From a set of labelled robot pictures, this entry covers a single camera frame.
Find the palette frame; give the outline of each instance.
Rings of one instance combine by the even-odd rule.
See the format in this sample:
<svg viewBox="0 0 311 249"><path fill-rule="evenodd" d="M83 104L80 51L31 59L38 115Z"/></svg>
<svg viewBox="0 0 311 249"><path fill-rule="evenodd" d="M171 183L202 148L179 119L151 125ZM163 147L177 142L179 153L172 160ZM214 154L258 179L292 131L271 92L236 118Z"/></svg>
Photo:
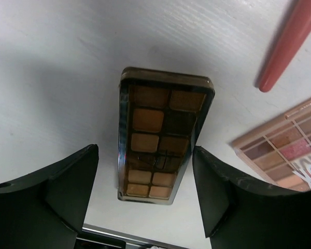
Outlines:
<svg viewBox="0 0 311 249"><path fill-rule="evenodd" d="M183 161L176 175L175 183L169 199L156 199L150 197L127 196L124 193L124 179L126 178L126 149L129 145L128 129L131 114L129 114L129 86L155 87L168 90L199 92L205 94L205 99L199 111L190 142ZM119 158L118 158L118 199L122 201L135 201L144 203L171 205L175 199L179 185L189 163L194 146L197 142L209 108L215 96L213 83L207 77L178 74L164 71L148 70L127 67L123 70L120 83L120 114L119 114Z"/></svg>
<svg viewBox="0 0 311 249"><path fill-rule="evenodd" d="M271 121L253 129L252 131L246 133L245 135L235 139L231 145L234 148L235 153L238 157L240 157L247 165L249 165L256 173L258 173L265 181L272 183L277 186L289 188L292 190L297 191L308 191L310 190L309 184L305 181L302 181L300 184L290 186L290 183L281 182L281 180L288 179L290 177L295 178L293 175L296 171L297 173L302 173L302 171L297 170L295 167L295 161L305 159L306 157L311 157L311 131L305 132L302 129L302 124L307 124L311 121L311 98L306 100L305 102L299 104L298 106L288 110L287 112L277 116L276 118L272 119ZM280 132L275 132L279 130L281 127L285 127L285 129L281 130ZM276 146L274 139L280 138L281 134L284 134L291 129L295 129L295 132L299 133L299 137L296 137L295 140L291 140L288 144ZM263 138L258 143L254 143L255 141ZM268 169L262 169L258 166L255 161L256 159L249 158L246 154L251 148L255 148L258 145L263 144L264 142L269 143L273 147L273 151L280 155L283 158L283 162ZM294 147L295 144L299 142L306 143L307 149L306 152L303 152L301 155L297 156L296 158L289 158L288 155L284 154L284 150L286 148ZM270 153L263 154L261 157L265 157L270 155ZM271 170L279 169L280 167L290 167L292 169L292 174L285 176L283 178L271 178L268 176L267 173L270 173Z"/></svg>

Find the pink makeup brush handle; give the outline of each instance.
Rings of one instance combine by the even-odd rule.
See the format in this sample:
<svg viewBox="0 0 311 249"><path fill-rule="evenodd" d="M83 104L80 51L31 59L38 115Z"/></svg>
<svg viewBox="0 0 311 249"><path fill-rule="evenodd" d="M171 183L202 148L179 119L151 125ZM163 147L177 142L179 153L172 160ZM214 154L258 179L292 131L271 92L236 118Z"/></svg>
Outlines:
<svg viewBox="0 0 311 249"><path fill-rule="evenodd" d="M299 0L267 62L259 90L268 92L277 82L311 31L311 0Z"/></svg>

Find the white table surface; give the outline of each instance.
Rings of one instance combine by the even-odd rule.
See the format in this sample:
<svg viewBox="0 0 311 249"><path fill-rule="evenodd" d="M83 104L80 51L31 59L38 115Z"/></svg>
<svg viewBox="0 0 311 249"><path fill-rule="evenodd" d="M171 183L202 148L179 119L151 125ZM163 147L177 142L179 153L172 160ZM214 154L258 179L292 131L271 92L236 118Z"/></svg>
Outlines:
<svg viewBox="0 0 311 249"><path fill-rule="evenodd" d="M229 142L311 97L311 34L271 92L254 87L290 3L0 1L0 183L96 143L86 223L210 248L191 164L173 205L117 200L120 75L137 66L210 77L216 97L197 144L256 176Z"/></svg>

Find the pink eyeshadow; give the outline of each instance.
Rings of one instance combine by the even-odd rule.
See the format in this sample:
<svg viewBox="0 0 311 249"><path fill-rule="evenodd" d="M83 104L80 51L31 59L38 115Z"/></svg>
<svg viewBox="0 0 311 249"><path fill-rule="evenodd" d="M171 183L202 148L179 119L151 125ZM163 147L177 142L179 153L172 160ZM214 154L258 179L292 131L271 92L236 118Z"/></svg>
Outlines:
<svg viewBox="0 0 311 249"><path fill-rule="evenodd" d="M311 146L305 139L302 139L292 144L291 146L281 149L280 152L285 158L292 160L311 152Z"/></svg>

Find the eyeshadow palette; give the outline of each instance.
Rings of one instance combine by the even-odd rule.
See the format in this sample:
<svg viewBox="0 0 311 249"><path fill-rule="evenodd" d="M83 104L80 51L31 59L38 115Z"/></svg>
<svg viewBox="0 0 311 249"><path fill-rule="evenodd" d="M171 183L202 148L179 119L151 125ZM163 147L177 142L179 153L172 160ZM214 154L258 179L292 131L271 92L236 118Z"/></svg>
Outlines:
<svg viewBox="0 0 311 249"><path fill-rule="evenodd" d="M311 189L311 99L232 142L236 154L266 181Z"/></svg>
<svg viewBox="0 0 311 249"><path fill-rule="evenodd" d="M123 71L119 200L173 203L214 94L207 77Z"/></svg>

